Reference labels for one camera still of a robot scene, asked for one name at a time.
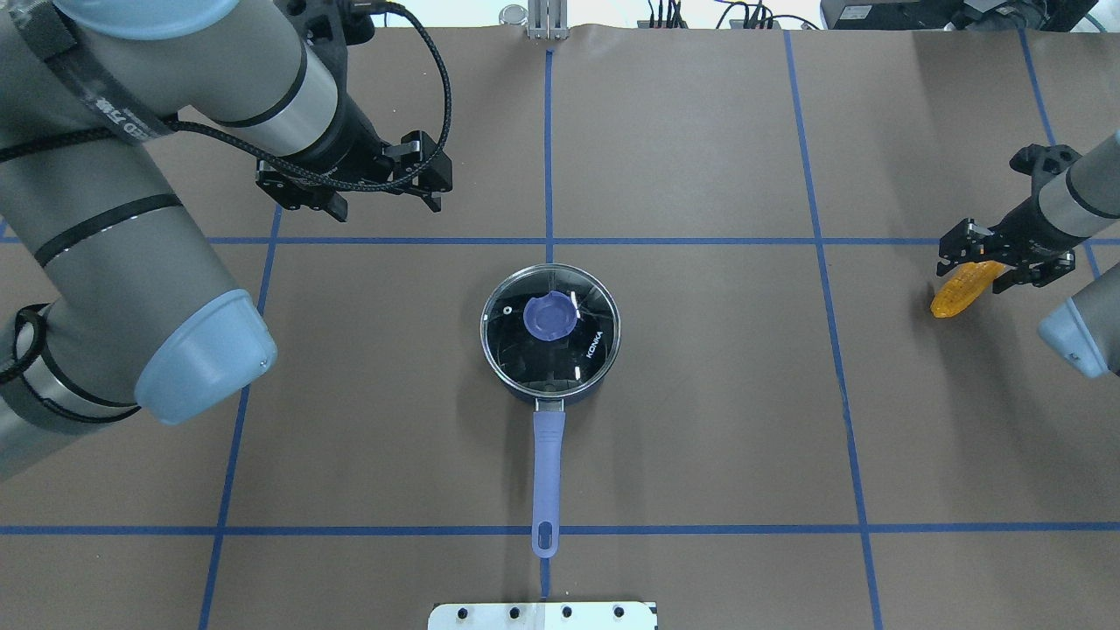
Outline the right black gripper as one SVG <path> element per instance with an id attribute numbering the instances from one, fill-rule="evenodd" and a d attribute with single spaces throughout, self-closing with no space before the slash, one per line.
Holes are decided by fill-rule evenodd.
<path id="1" fill-rule="evenodd" d="M 937 277 L 944 277 L 965 263 L 1000 262 L 1009 269 L 997 277 L 992 294 L 999 295 L 1015 286 L 1028 284 L 1039 287 L 1039 282 L 1055 282 L 1061 277 L 1075 271 L 1076 254 L 1068 248 L 1037 251 L 1027 245 L 1015 245 L 1008 238 L 978 226 L 973 220 L 963 219 L 949 229 L 939 240 L 936 263 Z"/>

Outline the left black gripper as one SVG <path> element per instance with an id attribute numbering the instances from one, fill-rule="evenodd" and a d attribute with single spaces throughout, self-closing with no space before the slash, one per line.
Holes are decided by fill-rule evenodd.
<path id="1" fill-rule="evenodd" d="M 433 213 L 444 211 L 444 194 L 452 191 L 452 161 L 437 151 L 432 136 L 413 130 L 401 136 L 399 143 L 375 140 L 360 133 L 348 151 L 335 164 L 304 164 L 308 172 L 352 184 L 380 185 L 404 177 L 403 185 L 389 189 L 389 194 L 411 195 L 423 200 Z M 280 207 L 299 210 L 309 207 L 347 222 L 348 202 L 340 192 L 327 185 L 280 172 L 267 161 L 256 161 L 256 187 L 263 189 Z"/>

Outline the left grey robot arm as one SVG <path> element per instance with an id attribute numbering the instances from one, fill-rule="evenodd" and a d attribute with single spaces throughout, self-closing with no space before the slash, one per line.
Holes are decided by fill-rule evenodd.
<path id="1" fill-rule="evenodd" d="M 388 143 L 347 92 L 347 49 L 384 13 L 431 52 L 437 139 Z M 445 62 L 393 1 L 4 1 L 3 217 L 59 295 L 3 321 L 3 479 L 140 410 L 192 419 L 276 363 L 147 143 L 227 143 L 280 207 L 344 221 L 344 192 L 439 211 L 451 126 Z"/>

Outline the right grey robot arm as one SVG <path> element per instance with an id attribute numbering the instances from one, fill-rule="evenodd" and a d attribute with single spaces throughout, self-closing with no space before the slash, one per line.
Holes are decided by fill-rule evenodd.
<path id="1" fill-rule="evenodd" d="M 1019 284 L 1040 288 L 1076 268 L 1075 249 L 1116 226 L 1119 214 L 1119 147 L 1113 131 L 1080 154 L 1056 143 L 1028 143 L 1009 159 L 1012 172 L 1032 180 L 1032 195 L 995 226 L 965 217 L 937 243 L 936 275 L 965 266 L 999 263 L 989 286 L 995 294 Z M 1068 297 L 1047 318 L 1039 336 L 1089 379 L 1117 374 L 1117 267 Z"/>

